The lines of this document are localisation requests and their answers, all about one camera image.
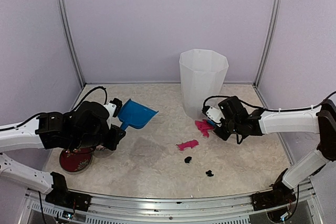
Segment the blue hand brush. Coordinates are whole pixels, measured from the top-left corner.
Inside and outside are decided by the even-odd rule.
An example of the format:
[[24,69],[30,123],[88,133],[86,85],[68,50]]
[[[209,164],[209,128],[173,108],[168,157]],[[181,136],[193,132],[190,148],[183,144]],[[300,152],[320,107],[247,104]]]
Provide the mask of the blue hand brush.
[[212,122],[211,120],[207,120],[206,122],[212,127],[216,126],[216,124],[214,122]]

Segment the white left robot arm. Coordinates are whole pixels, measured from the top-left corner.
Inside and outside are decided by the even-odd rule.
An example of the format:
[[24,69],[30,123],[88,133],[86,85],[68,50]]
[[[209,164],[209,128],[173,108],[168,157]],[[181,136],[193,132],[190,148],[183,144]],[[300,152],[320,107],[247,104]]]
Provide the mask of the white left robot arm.
[[53,197],[66,206],[73,201],[65,177],[11,161],[5,152],[28,148],[69,151],[103,146],[114,150],[125,130],[112,124],[122,109],[120,100],[102,105],[86,101],[72,112],[34,115],[28,122],[1,129],[1,177]]

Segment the blue dustpan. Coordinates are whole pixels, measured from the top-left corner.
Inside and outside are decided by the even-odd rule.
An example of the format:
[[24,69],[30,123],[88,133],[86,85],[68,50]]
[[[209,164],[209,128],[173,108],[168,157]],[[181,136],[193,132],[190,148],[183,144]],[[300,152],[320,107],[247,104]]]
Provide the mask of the blue dustpan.
[[118,114],[118,119],[122,123],[120,127],[124,131],[129,126],[137,130],[142,129],[157,113],[158,111],[129,99]]

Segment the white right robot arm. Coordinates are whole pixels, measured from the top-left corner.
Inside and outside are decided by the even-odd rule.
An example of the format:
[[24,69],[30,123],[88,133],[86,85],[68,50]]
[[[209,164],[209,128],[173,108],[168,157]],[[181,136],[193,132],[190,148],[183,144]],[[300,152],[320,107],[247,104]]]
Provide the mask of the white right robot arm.
[[214,133],[223,141],[232,135],[237,144],[249,136],[280,134],[294,140],[310,136],[316,141],[314,147],[305,156],[283,171],[269,192],[269,201],[273,205],[281,204],[289,196],[289,190],[296,188],[305,179],[312,181],[314,190],[335,189],[328,180],[321,182],[319,172],[330,168],[335,162],[335,104],[326,99],[318,105],[289,110],[270,110],[255,106],[248,113],[248,104],[238,97],[227,97],[218,108],[210,107],[205,115],[214,123]]

